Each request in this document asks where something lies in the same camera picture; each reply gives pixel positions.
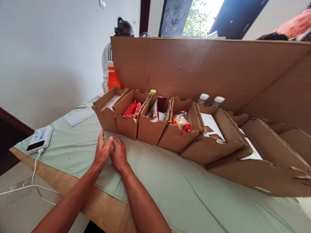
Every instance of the wall switch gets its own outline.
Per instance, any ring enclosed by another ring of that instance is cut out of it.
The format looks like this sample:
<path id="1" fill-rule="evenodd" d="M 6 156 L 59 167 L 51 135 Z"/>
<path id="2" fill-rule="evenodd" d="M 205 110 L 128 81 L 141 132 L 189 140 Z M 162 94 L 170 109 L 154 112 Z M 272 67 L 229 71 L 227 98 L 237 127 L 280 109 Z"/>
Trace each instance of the wall switch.
<path id="1" fill-rule="evenodd" d="M 98 0 L 99 1 L 99 6 L 103 9 L 106 9 L 106 3 L 103 0 Z"/>

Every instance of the tree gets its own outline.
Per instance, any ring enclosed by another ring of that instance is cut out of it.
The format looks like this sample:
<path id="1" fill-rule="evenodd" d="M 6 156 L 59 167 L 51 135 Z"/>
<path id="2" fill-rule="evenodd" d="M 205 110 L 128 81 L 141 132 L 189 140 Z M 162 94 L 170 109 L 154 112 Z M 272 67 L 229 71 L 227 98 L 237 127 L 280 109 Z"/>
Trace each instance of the tree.
<path id="1" fill-rule="evenodd" d="M 210 29 L 206 23 L 208 13 L 202 10 L 206 5 L 206 0 L 193 0 L 187 21 L 184 27 L 184 36 L 206 36 Z"/>

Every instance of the white cable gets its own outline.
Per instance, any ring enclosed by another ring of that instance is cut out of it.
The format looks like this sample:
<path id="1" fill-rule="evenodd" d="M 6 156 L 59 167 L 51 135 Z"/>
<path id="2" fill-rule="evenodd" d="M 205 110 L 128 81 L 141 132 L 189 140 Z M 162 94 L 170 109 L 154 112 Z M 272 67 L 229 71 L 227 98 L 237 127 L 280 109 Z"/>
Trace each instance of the white cable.
<path id="1" fill-rule="evenodd" d="M 55 190 L 52 190 L 52 189 L 49 189 L 49 188 L 46 188 L 44 186 L 41 186 L 41 185 L 38 185 L 38 184 L 34 184 L 34 180 L 35 180 L 35 175 L 36 175 L 36 170 L 37 170 L 37 161 L 41 155 L 41 153 L 44 151 L 43 148 L 39 149 L 38 153 L 38 157 L 36 158 L 35 160 L 35 166 L 34 166 L 34 169 L 33 169 L 33 174 L 32 174 L 32 178 L 31 178 L 31 185 L 29 186 L 26 186 L 26 187 L 22 187 L 22 188 L 18 188 L 18 189 L 14 189 L 14 190 L 11 190 L 11 191 L 7 191 L 7 192 L 4 192 L 4 193 L 1 193 L 0 196 L 3 196 L 3 195 L 7 195 L 7 194 L 10 194 L 10 193 L 13 193 L 13 192 L 16 192 L 16 191 L 20 191 L 20 190 L 23 190 L 23 189 L 27 189 L 27 188 L 31 188 L 31 187 L 35 187 L 40 195 L 40 197 L 45 200 L 46 202 L 50 203 L 50 204 L 53 204 L 53 205 L 56 205 L 55 203 L 45 199 L 44 197 L 42 197 L 40 191 L 38 188 L 41 188 L 41 189 L 44 189 L 44 190 L 47 190 L 47 191 L 50 191 L 50 192 L 53 192 L 53 193 L 56 193 L 60 196 L 62 196 L 59 192 L 55 191 Z"/>

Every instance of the hand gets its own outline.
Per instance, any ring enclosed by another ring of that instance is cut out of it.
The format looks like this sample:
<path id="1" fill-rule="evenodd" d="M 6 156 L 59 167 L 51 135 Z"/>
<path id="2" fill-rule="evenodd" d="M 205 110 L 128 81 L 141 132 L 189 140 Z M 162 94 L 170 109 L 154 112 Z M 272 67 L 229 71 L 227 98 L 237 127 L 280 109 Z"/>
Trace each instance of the hand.
<path id="1" fill-rule="evenodd" d="M 113 137 L 114 148 L 111 148 L 110 158 L 112 164 L 120 171 L 128 166 L 126 150 L 123 142 L 118 137 Z"/>
<path id="2" fill-rule="evenodd" d="M 104 130 L 102 129 L 98 136 L 97 147 L 95 152 L 95 158 L 92 166 L 96 168 L 103 168 L 108 156 L 110 154 L 110 150 L 112 150 L 113 145 L 113 136 L 110 136 L 107 142 L 104 141 Z"/>

